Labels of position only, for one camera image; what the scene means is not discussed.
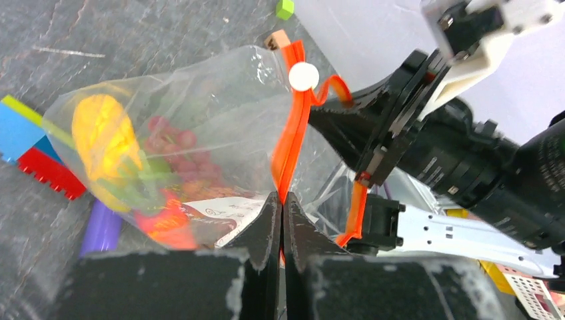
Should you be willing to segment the green toy apple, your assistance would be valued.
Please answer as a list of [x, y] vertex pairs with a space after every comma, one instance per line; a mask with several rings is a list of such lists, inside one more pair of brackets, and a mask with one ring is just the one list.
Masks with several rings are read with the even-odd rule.
[[160, 177], [163, 175], [168, 175], [172, 172], [171, 166], [163, 158], [150, 157], [147, 159], [146, 157], [144, 157], [141, 159], [141, 161], [143, 165], [142, 172], [147, 177]]

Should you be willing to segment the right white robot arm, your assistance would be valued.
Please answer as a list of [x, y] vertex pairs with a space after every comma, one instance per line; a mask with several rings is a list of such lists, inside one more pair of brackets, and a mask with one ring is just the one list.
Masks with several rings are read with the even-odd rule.
[[505, 265], [563, 278], [564, 114], [517, 145], [457, 97], [425, 113], [448, 70], [439, 52], [413, 51], [381, 82], [313, 107], [308, 122], [357, 181], [382, 185], [400, 169], [513, 240]]

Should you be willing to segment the yellow toy corn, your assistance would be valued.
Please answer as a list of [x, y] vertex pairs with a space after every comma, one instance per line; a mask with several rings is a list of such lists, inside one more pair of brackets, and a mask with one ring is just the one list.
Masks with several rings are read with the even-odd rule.
[[125, 179], [119, 177], [118, 168], [124, 160], [131, 159], [137, 167], [127, 177], [143, 168], [137, 137], [123, 105], [108, 94], [80, 100], [74, 109], [71, 132], [83, 163], [86, 186], [111, 210], [128, 212], [128, 206], [99, 184], [103, 179], [122, 187]]

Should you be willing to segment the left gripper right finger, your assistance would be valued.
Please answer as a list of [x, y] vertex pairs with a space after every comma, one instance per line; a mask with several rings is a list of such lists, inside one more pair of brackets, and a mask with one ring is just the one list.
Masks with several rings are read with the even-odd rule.
[[486, 276], [453, 256], [348, 253], [318, 231], [296, 195], [282, 210], [289, 319], [504, 319]]

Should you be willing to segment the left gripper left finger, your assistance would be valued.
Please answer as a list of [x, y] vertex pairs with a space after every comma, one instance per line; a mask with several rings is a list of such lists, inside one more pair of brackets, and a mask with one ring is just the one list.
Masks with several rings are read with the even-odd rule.
[[79, 260], [54, 319], [276, 319], [282, 204], [216, 250], [106, 252]]

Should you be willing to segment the clear orange zip bag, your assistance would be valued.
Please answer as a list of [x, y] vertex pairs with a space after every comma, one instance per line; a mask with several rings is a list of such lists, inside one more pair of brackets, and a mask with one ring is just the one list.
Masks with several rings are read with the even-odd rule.
[[[44, 114], [43, 127], [55, 152], [85, 186], [71, 132], [80, 100], [108, 94], [121, 103], [132, 122], [140, 160], [152, 157], [143, 147], [151, 117], [163, 116], [179, 129], [190, 129], [198, 146], [208, 149], [221, 167], [223, 187], [185, 183], [173, 173], [147, 177], [143, 168], [127, 177], [137, 168], [131, 159], [118, 168], [125, 179], [122, 187], [103, 179], [99, 184], [130, 208], [118, 213], [135, 227], [133, 211], [164, 205], [165, 191], [183, 203], [242, 197], [240, 233], [274, 191], [293, 192], [307, 209], [337, 196], [325, 191], [324, 184], [341, 166], [340, 157], [308, 124], [311, 108], [334, 97], [328, 92], [334, 78], [342, 80], [336, 75], [320, 80], [300, 41], [277, 51], [247, 45], [170, 73], [104, 81], [64, 94]], [[225, 237], [223, 245], [237, 234]]]

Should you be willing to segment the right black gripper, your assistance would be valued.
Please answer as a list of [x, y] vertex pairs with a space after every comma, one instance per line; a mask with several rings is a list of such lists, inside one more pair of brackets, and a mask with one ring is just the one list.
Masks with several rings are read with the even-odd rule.
[[474, 120], [454, 98], [423, 119], [419, 115], [447, 68], [437, 52], [413, 51], [383, 80], [351, 93], [329, 81], [327, 97], [308, 123], [367, 186], [381, 185], [400, 169], [464, 208], [506, 197], [515, 143], [495, 122]]

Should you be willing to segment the orange toy carrot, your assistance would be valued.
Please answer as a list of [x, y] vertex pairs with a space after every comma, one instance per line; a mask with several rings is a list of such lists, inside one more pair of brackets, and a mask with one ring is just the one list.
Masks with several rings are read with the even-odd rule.
[[223, 245], [238, 233], [242, 197], [181, 202], [165, 191], [165, 204], [133, 211], [137, 227], [149, 238], [171, 249], [190, 250]]

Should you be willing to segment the light red grape bunch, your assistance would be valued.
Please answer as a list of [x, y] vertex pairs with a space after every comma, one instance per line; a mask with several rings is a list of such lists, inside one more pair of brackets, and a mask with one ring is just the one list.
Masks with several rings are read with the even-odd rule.
[[193, 131], [179, 129], [163, 116], [151, 117], [147, 128], [149, 136], [143, 142], [145, 153], [165, 163], [180, 180], [205, 187], [225, 185], [221, 167], [213, 163], [208, 149], [198, 146]]

